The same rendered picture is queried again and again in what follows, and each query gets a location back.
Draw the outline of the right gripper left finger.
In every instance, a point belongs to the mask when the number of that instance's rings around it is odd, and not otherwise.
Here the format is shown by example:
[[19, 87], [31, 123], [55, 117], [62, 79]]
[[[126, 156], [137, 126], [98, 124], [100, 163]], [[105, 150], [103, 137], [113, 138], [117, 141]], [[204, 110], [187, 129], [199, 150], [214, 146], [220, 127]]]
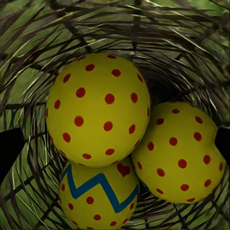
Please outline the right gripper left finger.
[[0, 132], [0, 185], [25, 145], [21, 128]]

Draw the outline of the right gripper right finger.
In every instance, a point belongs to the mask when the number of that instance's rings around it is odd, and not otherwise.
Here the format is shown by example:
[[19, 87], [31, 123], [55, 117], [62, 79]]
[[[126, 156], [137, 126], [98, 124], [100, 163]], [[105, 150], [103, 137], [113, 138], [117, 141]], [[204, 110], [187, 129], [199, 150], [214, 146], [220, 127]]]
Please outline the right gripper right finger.
[[218, 127], [215, 145], [230, 166], [230, 128]]

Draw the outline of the wicker basket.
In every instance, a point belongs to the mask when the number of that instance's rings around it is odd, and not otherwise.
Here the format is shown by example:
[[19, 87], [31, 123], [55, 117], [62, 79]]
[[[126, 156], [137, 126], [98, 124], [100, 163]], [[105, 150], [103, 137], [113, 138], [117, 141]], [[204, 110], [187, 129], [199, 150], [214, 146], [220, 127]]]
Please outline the wicker basket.
[[[16, 0], [0, 0], [0, 12], [6, 7], [8, 3], [12, 3]], [[7, 13], [5, 15], [0, 16], [0, 22], [4, 22], [2, 26], [0, 26], [0, 36], [5, 35], [7, 32], [6, 30], [9, 29], [16, 20], [19, 19], [19, 17], [29, 8], [31, 8], [32, 3], [36, 0], [32, 0], [29, 3], [27, 3], [24, 7], [21, 9]], [[230, 111], [230, 105], [227, 107], [227, 105], [224, 103], [223, 99], [219, 95], [219, 91], [223, 94], [223, 96], [226, 98], [227, 103], [230, 104], [230, 101], [228, 100], [225, 93], [228, 94], [230, 97], [230, 78], [226, 72], [230, 74], [230, 65], [224, 62], [224, 60], [230, 62], [230, 48], [226, 47], [216, 36], [215, 32], [219, 35], [225, 37], [226, 39], [230, 40], [230, 27], [227, 27], [225, 24], [230, 21], [230, 9], [223, 7], [224, 9], [228, 10], [225, 12], [225, 14], [221, 17], [214, 17], [209, 16], [208, 14], [202, 12], [203, 9], [198, 9], [194, 7], [193, 5], [185, 2], [184, 0], [170, 0], [174, 3], [177, 3], [184, 8], [171, 8], [171, 7], [163, 7], [158, 4], [155, 4], [149, 0], [134, 0], [134, 5], [123, 5], [123, 4], [117, 4], [118, 2], [121, 2], [122, 0], [115, 1], [112, 3], [95, 3], [95, 2], [85, 2], [87, 0], [78, 0], [78, 1], [65, 1], [65, 0], [44, 0], [46, 2], [46, 5], [49, 5], [51, 8], [51, 11], [49, 13], [46, 13], [42, 15], [39, 18], [36, 18], [37, 15], [45, 8], [45, 6], [38, 11], [32, 19], [30, 19], [26, 24], [23, 24], [17, 28], [12, 29], [16, 30], [20, 28], [20, 30], [5, 44], [0, 45], [0, 70], [7, 65], [7, 63], [10, 62], [9, 66], [7, 67], [3, 78], [0, 78], [0, 93], [3, 93], [5, 89], [5, 95], [3, 97], [3, 100], [0, 101], [0, 119], [3, 114], [3, 124], [2, 124], [2, 130], [7, 131], [6, 126], [6, 116], [8, 114], [8, 110], [11, 110], [11, 123], [8, 130], [11, 130], [14, 128], [13, 126], [13, 120], [16, 115], [16, 112], [19, 110], [19, 119], [15, 126], [15, 128], [19, 127], [23, 131], [23, 129], [26, 129], [26, 120], [29, 116], [29, 113], [31, 113], [31, 129], [29, 138], [25, 139], [25, 144], [28, 143], [28, 151], [27, 151], [27, 158], [26, 161], [28, 165], [30, 166], [30, 169], [33, 173], [33, 175], [30, 178], [27, 178], [27, 180], [24, 182], [22, 180], [22, 174], [19, 173], [18, 168], [15, 164], [15, 168], [17, 170], [17, 173], [19, 175], [21, 184], [14, 188], [14, 177], [13, 177], [13, 165], [12, 165], [12, 180], [10, 177], [10, 174], [6, 175], [6, 179], [3, 180], [3, 184], [8, 188], [9, 194], [3, 197], [2, 193], [0, 193], [0, 207], [2, 208], [7, 221], [11, 227], [11, 230], [16, 230], [13, 222], [17, 225], [19, 230], [23, 230], [23, 226], [21, 223], [21, 220], [19, 218], [19, 215], [22, 217], [22, 219], [32, 228], [32, 230], [39, 230], [40, 226], [43, 225], [47, 228], [47, 230], [54, 230], [50, 227], [48, 227], [45, 223], [45, 219], [49, 219], [55, 227], [57, 227], [59, 230], [60, 228], [57, 226], [64, 228], [65, 230], [73, 230], [71, 226], [59, 215], [54, 209], [53, 206], [59, 208], [63, 213], [63, 209], [61, 205], [59, 204], [59, 195], [53, 190], [53, 188], [50, 187], [50, 189], [53, 191], [55, 199], [51, 196], [48, 185], [45, 181], [44, 175], [42, 171], [46, 173], [45, 168], [49, 167], [49, 170], [51, 171], [52, 175], [55, 176], [60, 181], [60, 176], [62, 174], [62, 170], [64, 169], [67, 161], [69, 161], [63, 154], [61, 154], [57, 148], [55, 148], [55, 145], [53, 142], [51, 142], [51, 137], [48, 133], [47, 124], [46, 124], [46, 107], [41, 114], [41, 108], [42, 105], [47, 104], [47, 95], [49, 94], [49, 90], [52, 87], [52, 84], [49, 88], [47, 88], [42, 94], [39, 95], [37, 99], [36, 95], [41, 92], [46, 86], [48, 86], [50, 83], [53, 83], [54, 80], [57, 78], [57, 76], [61, 73], [62, 69], [65, 68], [67, 65], [69, 65], [71, 62], [73, 62], [75, 59], [78, 59], [78, 57], [90, 54], [90, 53], [96, 53], [96, 52], [110, 52], [110, 53], [116, 53], [116, 55], [120, 55], [123, 58], [129, 59], [130, 62], [132, 62], [138, 70], [142, 73], [143, 77], [153, 81], [153, 83], [147, 82], [148, 88], [150, 90], [150, 100], [152, 105], [158, 105], [162, 102], [167, 102], [159, 93], [157, 93], [153, 87], [156, 81], [160, 82], [163, 86], [166, 85], [170, 87], [173, 90], [173, 98], [159, 85], [159, 87], [162, 89], [163, 96], [169, 101], [180, 101], [180, 102], [186, 102], [190, 103], [194, 106], [197, 106], [194, 102], [192, 94], [195, 96], [198, 107], [202, 109], [204, 112], [208, 113], [208, 115], [212, 118], [212, 120], [216, 123], [218, 127], [224, 126], [225, 128], [230, 128], [230, 122], [225, 121], [225, 117], [222, 110], [221, 102], [226, 106], [226, 108]], [[152, 4], [154, 6], [142, 6], [142, 1], [145, 1], [149, 4]], [[84, 7], [84, 6], [77, 6], [77, 4], [92, 4], [97, 5], [97, 7]], [[119, 7], [119, 8], [127, 8], [129, 10], [120, 10], [120, 11], [110, 11], [105, 10], [103, 8], [111, 6], [111, 7]], [[81, 19], [81, 20], [75, 20], [75, 18], [81, 17], [87, 13], [101, 10], [104, 12], [97, 13], [95, 15], [92, 15], [90, 17]], [[181, 15], [175, 11], [192, 11], [197, 13], [198, 15]], [[67, 12], [75, 12], [79, 11], [70, 15], [66, 15]], [[176, 15], [163, 15], [159, 14], [154, 11], [169, 11], [173, 12]], [[133, 19], [130, 19], [128, 21], [118, 21], [119, 18], [112, 20], [112, 21], [104, 21], [104, 20], [90, 20], [94, 18], [99, 18], [107, 15], [113, 15], [113, 14], [126, 14], [123, 17], [127, 17], [130, 15], [134, 15]], [[122, 18], [123, 18], [122, 17]], [[152, 20], [153, 22], [145, 22], [141, 20], [141, 17], [146, 17]], [[163, 24], [160, 21], [158, 21], [156, 18], [163, 18], [168, 19], [170, 21], [175, 22], [176, 24]], [[21, 33], [33, 22], [37, 20], [41, 20], [41, 22], [32, 30], [32, 32], [28, 32], [24, 35], [21, 35]], [[193, 21], [195, 23], [201, 22], [212, 22], [212, 25], [185, 25], [184, 23], [181, 23], [178, 20], [187, 20], [187, 21]], [[20, 55], [16, 54], [24, 47], [26, 44], [35, 36], [37, 36], [40, 32], [43, 30], [53, 27], [55, 25], [64, 24], [65, 26], [58, 29], [54, 29], [50, 34], [41, 37], [43, 38], [42, 41], [40, 41], [33, 49], [21, 53]], [[161, 30], [161, 28], [157, 28], [155, 25], [160, 25], [166, 30]], [[175, 31], [167, 26], [176, 26], [176, 27], [186, 27], [188, 29], [192, 29], [197, 34], [199, 34], [198, 37], [192, 37], [192, 36], [185, 36], [184, 34], [194, 34], [191, 32], [181, 32], [181, 31]], [[218, 31], [219, 28], [222, 27], [221, 31]], [[45, 46], [41, 46], [52, 34], [59, 32], [62, 29], [69, 28], [69, 32], [55, 45], [50, 46], [54, 41], [51, 41], [49, 44]], [[200, 33], [199, 31], [196, 31], [193, 28], [199, 28], [199, 29], [205, 29], [203, 33]], [[90, 31], [90, 30], [96, 30], [92, 33], [85, 33], [84, 31]], [[104, 34], [95, 34], [98, 31], [104, 31], [106, 33]], [[72, 36], [68, 41], [61, 42], [63, 39], [67, 37], [69, 33], [72, 33]], [[21, 35], [21, 36], [20, 36]], [[85, 40], [83, 37], [92, 37], [89, 40]], [[18, 46], [13, 49], [12, 51], [5, 52], [15, 40], [23, 38], [24, 39], [18, 44]], [[221, 48], [229, 55], [226, 56], [216, 50], [214, 50], [211, 45], [206, 41], [206, 38], [210, 39], [211, 41], [216, 42], [221, 46]], [[106, 39], [115, 39], [115, 41], [106, 41]], [[79, 43], [77, 43], [75, 46], [64, 50], [72, 41], [78, 40]], [[205, 41], [208, 46], [203, 45], [202, 42]], [[132, 44], [132, 46], [125, 47], [127, 44]], [[42, 59], [39, 59], [36, 61], [36, 59], [44, 52], [53, 50], [54, 48], [63, 45], [61, 49], [52, 56], [44, 57]], [[206, 54], [206, 56], [202, 56], [202, 54], [199, 54], [195, 47], [198, 46], [198, 48]], [[84, 47], [87, 51], [77, 52], [80, 47]], [[71, 52], [72, 51], [72, 52]], [[219, 61], [216, 61], [215, 58], [212, 56], [215, 55], [218, 57]], [[210, 71], [211, 74], [209, 74], [202, 66], [201, 62], [198, 62], [196, 57], [199, 57], [203, 60], [204, 66], [206, 66]], [[202, 72], [196, 67], [196, 65], [190, 60], [190, 58], [193, 58], [193, 60], [197, 63], [197, 65], [206, 73], [208, 76], [207, 79], [204, 77]], [[205, 61], [207, 61], [213, 65], [215, 65], [219, 71], [215, 71], [212, 69]], [[188, 64], [186, 64], [188, 62]], [[12, 68], [11, 64], [14, 63], [14, 66]], [[17, 78], [27, 69], [37, 69], [39, 72], [36, 75], [35, 81], [27, 87], [26, 91], [15, 101], [13, 104], [9, 104], [9, 102], [12, 101], [12, 99], [19, 93], [17, 92], [9, 101], [9, 96], [14, 90], [13, 86], [17, 80]], [[44, 79], [41, 81], [39, 87], [33, 92], [30, 93], [32, 88], [42, 79], [45, 77], [45, 75], [49, 73], [48, 78], [44, 81]], [[197, 80], [193, 77], [191, 73], [195, 73]], [[12, 74], [12, 78], [5, 84], [6, 79]], [[224, 77], [226, 81], [221, 80], [216, 74]], [[26, 93], [30, 90], [28, 93], [28, 96], [25, 98]], [[36, 107], [40, 106], [38, 108], [38, 112], [36, 111]], [[20, 126], [20, 119], [22, 112], [24, 110], [24, 117], [22, 124]], [[37, 116], [38, 113], [40, 113], [40, 119], [37, 123]], [[46, 166], [43, 166], [43, 168], [40, 167], [38, 163], [38, 142], [37, 139], [42, 138], [43, 143], [46, 148], [46, 153], [49, 155], [49, 162], [47, 162]], [[33, 150], [31, 148], [31, 141], [33, 141]], [[19, 165], [20, 165], [20, 171], [21, 169], [21, 151], [19, 153]], [[30, 154], [32, 154], [33, 157], [33, 163], [30, 159]], [[182, 217], [182, 213], [189, 207], [191, 204], [188, 204], [184, 206], [181, 209], [177, 209], [177, 207], [180, 207], [181, 204], [176, 205], [173, 203], [174, 208], [168, 211], [160, 212], [167, 206], [169, 206], [171, 203], [166, 203], [164, 200], [160, 200], [157, 196], [155, 196], [149, 189], [144, 187], [144, 184], [140, 183], [140, 193], [139, 193], [139, 200], [138, 205], [136, 207], [144, 207], [144, 209], [141, 210], [135, 210], [133, 214], [135, 213], [142, 213], [138, 216], [132, 216], [128, 222], [134, 222], [134, 221], [140, 221], [144, 220], [145, 223], [136, 224], [136, 226], [139, 225], [146, 225], [146, 228], [142, 230], [155, 230], [159, 228], [164, 227], [172, 227], [173, 225], [181, 222], [182, 227], [175, 229], [175, 230], [189, 230], [188, 226], [193, 223], [196, 219], [198, 219], [201, 215], [203, 215], [206, 211], [208, 213], [212, 210], [213, 207], [217, 209], [217, 211], [214, 213], [211, 219], [208, 221], [205, 221], [204, 223], [196, 226], [195, 228], [191, 230], [199, 230], [201, 227], [206, 225], [204, 230], [207, 230], [210, 225], [213, 223], [213, 221], [219, 216], [222, 215], [221, 219], [219, 220], [218, 224], [214, 227], [212, 227], [210, 230], [219, 230], [221, 226], [227, 222], [230, 224], [230, 206], [228, 210], [226, 210], [228, 197], [230, 195], [230, 177], [229, 177], [229, 186], [228, 186], [228, 194], [224, 198], [223, 202], [218, 207], [218, 202], [220, 201], [221, 194], [225, 187], [223, 187], [224, 177], [227, 172], [227, 169], [230, 168], [228, 163], [226, 163], [225, 172], [222, 176], [221, 181], [219, 182], [216, 189], [211, 192], [205, 200], [200, 204], [198, 207], [196, 205], [199, 202], [196, 202], [194, 206], [192, 207], [191, 211], [187, 213], [184, 217]], [[46, 173], [47, 177], [49, 178], [49, 175]], [[47, 190], [42, 186], [40, 182], [40, 177], [43, 179], [44, 184], [47, 188]], [[41, 195], [36, 191], [36, 189], [31, 185], [31, 181], [35, 178], [37, 186], [40, 190]], [[31, 195], [28, 193], [26, 189], [26, 185], [29, 184], [34, 192], [36, 192], [40, 198], [45, 202], [47, 211], [44, 212], [42, 208], [36, 203], [36, 201], [31, 197]], [[215, 199], [215, 193], [216, 190], [221, 185], [220, 194], [218, 195], [216, 201], [213, 201]], [[31, 200], [34, 201], [34, 203], [41, 209], [41, 211], [44, 213], [41, 218], [38, 217], [28, 206], [28, 208], [31, 210], [31, 212], [38, 218], [38, 223], [34, 226], [31, 225], [25, 214], [22, 212], [18, 204], [15, 200], [15, 195], [23, 189], [33, 206], [33, 203]], [[48, 204], [46, 201], [46, 196], [52, 201], [52, 204]], [[20, 225], [16, 222], [16, 220], [12, 217], [10, 214], [6, 201], [11, 199], [11, 204], [14, 208], [15, 214], [19, 220]], [[204, 211], [202, 214], [199, 214], [203, 208], [206, 206], [208, 202], [212, 202], [213, 206], [209, 208], [208, 210]], [[173, 213], [171, 216], [165, 219], [162, 223], [160, 223], [157, 226], [149, 227], [148, 219], [151, 218], [157, 218], [162, 217], [169, 212], [176, 210], [175, 213]], [[62, 222], [60, 224], [59, 222], [56, 222], [52, 220], [48, 214], [52, 211], [58, 219]], [[193, 217], [191, 221], [188, 223], [185, 223], [185, 220], [193, 214], [194, 212], [197, 213]], [[172, 218], [178, 216], [180, 219], [176, 222], [168, 223], [169, 220]], [[130, 228], [135, 225], [128, 225], [128, 226], [122, 226], [119, 228], [119, 230], [136, 230], [133, 228]], [[168, 228], [166, 230], [168, 230]], [[0, 220], [0, 230], [7, 230], [6, 227], [2, 224]]]

